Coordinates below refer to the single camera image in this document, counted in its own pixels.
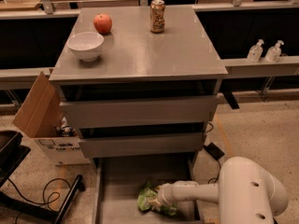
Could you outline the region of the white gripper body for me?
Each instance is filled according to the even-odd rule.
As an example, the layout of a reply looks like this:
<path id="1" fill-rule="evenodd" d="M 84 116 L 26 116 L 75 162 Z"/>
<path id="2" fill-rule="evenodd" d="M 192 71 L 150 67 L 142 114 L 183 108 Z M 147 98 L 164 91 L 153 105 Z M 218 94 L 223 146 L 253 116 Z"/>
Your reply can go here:
<path id="1" fill-rule="evenodd" d="M 172 185 L 169 183 L 162 184 L 162 188 L 157 191 L 157 198 L 163 206 L 171 206 L 176 201 L 172 194 Z"/>

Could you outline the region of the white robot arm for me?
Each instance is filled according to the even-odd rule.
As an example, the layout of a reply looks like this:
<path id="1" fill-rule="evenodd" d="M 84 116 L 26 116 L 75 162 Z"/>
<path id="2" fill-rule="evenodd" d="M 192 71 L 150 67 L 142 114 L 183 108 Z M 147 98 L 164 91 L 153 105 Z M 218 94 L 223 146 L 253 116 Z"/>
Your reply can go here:
<path id="1" fill-rule="evenodd" d="M 149 203 L 162 207 L 197 200 L 219 207 L 220 224 L 274 224 L 274 217 L 282 214 L 289 203 L 284 185 L 261 165 L 243 157 L 227 160 L 216 184 L 166 183 L 149 198 Z"/>

